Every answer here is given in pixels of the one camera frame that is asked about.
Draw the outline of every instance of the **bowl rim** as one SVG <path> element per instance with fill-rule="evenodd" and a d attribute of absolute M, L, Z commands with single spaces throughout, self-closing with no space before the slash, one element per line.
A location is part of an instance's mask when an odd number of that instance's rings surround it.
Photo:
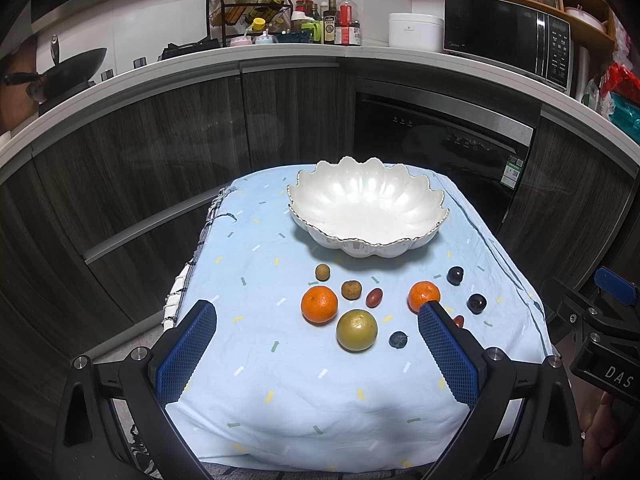
<path fill-rule="evenodd" d="M 305 225 L 305 227 L 307 229 L 313 228 L 316 231 L 318 231 L 320 234 L 324 235 L 325 237 L 330 238 L 331 240 L 336 240 L 338 242 L 359 242 L 361 244 L 365 244 L 365 245 L 368 245 L 370 247 L 389 247 L 389 246 L 392 246 L 392 245 L 400 244 L 402 242 L 417 242 L 418 240 L 426 238 L 427 236 L 431 235 L 433 232 L 437 231 L 438 228 L 442 225 L 442 223 L 449 216 L 449 208 L 448 207 L 442 207 L 442 204 L 444 203 L 444 190 L 431 189 L 431 179 L 427 175 L 412 175 L 411 173 L 409 173 L 409 169 L 407 168 L 407 166 L 404 165 L 404 164 L 401 164 L 400 162 L 398 162 L 396 164 L 392 164 L 391 166 L 386 166 L 385 163 L 382 162 L 376 156 L 372 156 L 371 158 L 368 158 L 365 162 L 358 162 L 352 156 L 348 156 L 348 155 L 344 156 L 343 158 L 341 158 L 340 161 L 338 161 L 335 164 L 327 162 L 326 160 L 320 160 L 319 162 L 316 163 L 313 171 L 298 170 L 298 173 L 296 174 L 296 187 L 300 185 L 300 173 L 314 174 L 318 170 L 318 165 L 321 162 L 325 162 L 329 166 L 338 166 L 345 159 L 351 159 L 353 162 L 355 162 L 356 164 L 359 164 L 359 165 L 366 164 L 370 160 L 376 160 L 387 170 L 390 170 L 391 168 L 394 168 L 396 166 L 400 166 L 401 168 L 403 168 L 406 171 L 406 174 L 409 175 L 410 178 L 418 178 L 419 176 L 425 176 L 427 178 L 427 183 L 429 184 L 429 191 L 434 191 L 434 192 L 441 191 L 442 192 L 442 198 L 440 200 L 440 208 L 444 209 L 444 211 L 445 211 L 444 216 L 442 217 L 441 220 L 436 222 L 436 225 L 433 228 L 431 228 L 428 232 L 426 232 L 425 234 L 420 235 L 420 236 L 415 237 L 415 238 L 398 238 L 398 240 L 394 240 L 393 242 L 389 242 L 388 244 L 375 244 L 373 242 L 367 242 L 366 240 L 362 240 L 360 238 L 338 238 L 337 236 L 328 235 L 327 233 L 322 231 L 322 229 L 320 229 L 319 227 L 316 227 L 315 225 L 310 224 L 305 219 L 303 219 L 300 215 L 298 215 L 298 213 L 296 213 L 294 211 L 294 209 L 292 207 L 292 205 L 294 203 L 294 200 L 291 197 L 291 192 L 290 192 L 291 184 L 287 184 L 287 196 L 289 197 L 289 211 L 290 211 L 290 213 L 292 213 L 293 216 L 295 216 L 298 220 L 300 220 Z"/>

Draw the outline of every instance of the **microwave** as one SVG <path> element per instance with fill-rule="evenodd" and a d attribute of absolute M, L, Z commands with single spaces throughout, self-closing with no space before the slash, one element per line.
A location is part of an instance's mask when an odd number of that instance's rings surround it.
<path fill-rule="evenodd" d="M 568 93 L 569 23 L 504 0 L 444 0 L 444 50 L 501 66 Z"/>

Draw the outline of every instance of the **silver bolt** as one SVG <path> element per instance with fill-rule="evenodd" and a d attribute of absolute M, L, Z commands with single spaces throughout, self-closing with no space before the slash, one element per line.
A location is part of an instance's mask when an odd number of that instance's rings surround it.
<path fill-rule="evenodd" d="M 559 368 L 562 366 L 562 359 L 559 358 L 557 355 L 550 355 L 549 357 L 546 358 L 546 361 L 553 367 L 553 368 Z"/>
<path fill-rule="evenodd" d="M 144 359 L 148 353 L 149 353 L 149 350 L 147 350 L 143 346 L 139 346 L 138 348 L 134 348 L 132 350 L 131 358 L 134 361 L 142 361 L 142 359 Z"/>
<path fill-rule="evenodd" d="M 87 358 L 81 355 L 74 361 L 74 368 L 76 368 L 77 370 L 82 370 L 86 366 L 87 362 Z"/>
<path fill-rule="evenodd" d="M 486 349 L 486 354 L 492 361 L 502 361 L 504 359 L 504 352 L 495 346 Z"/>

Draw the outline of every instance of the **wok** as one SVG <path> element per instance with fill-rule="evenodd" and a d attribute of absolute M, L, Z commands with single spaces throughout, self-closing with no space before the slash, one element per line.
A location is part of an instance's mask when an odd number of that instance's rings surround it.
<path fill-rule="evenodd" d="M 106 48 L 94 48 L 58 63 L 60 51 L 58 38 L 54 35 L 51 40 L 51 55 L 54 65 L 51 68 L 43 74 L 32 72 L 7 74 L 4 76 L 4 83 L 7 86 L 30 83 L 26 88 L 27 95 L 42 104 L 44 101 L 57 97 L 71 90 L 74 86 L 91 79 L 100 68 L 106 54 Z"/>

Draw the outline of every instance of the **blue gripper pad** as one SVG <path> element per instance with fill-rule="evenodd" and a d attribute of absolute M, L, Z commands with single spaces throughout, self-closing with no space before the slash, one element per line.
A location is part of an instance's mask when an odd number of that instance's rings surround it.
<path fill-rule="evenodd" d="M 161 406 L 180 398 L 216 331 L 216 320 L 216 309 L 209 303 L 203 307 L 158 367 L 156 397 Z"/>
<path fill-rule="evenodd" d="M 472 410 L 480 396 L 478 371 L 428 303 L 418 313 L 418 330 L 453 397 Z"/>
<path fill-rule="evenodd" d="M 600 267 L 593 275 L 596 286 L 608 292 L 616 300 L 625 306 L 634 306 L 638 301 L 638 291 L 636 287 L 623 280 L 607 267 Z"/>

